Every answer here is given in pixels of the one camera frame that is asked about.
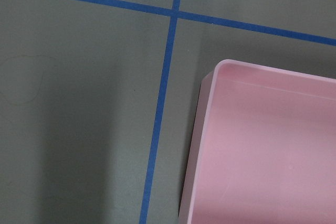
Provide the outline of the pink plastic bin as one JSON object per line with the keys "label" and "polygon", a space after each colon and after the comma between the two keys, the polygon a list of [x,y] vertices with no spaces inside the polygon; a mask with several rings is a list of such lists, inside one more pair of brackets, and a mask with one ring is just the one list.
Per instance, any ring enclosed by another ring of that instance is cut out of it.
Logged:
{"label": "pink plastic bin", "polygon": [[223,60],[202,81],[179,223],[335,223],[335,80]]}

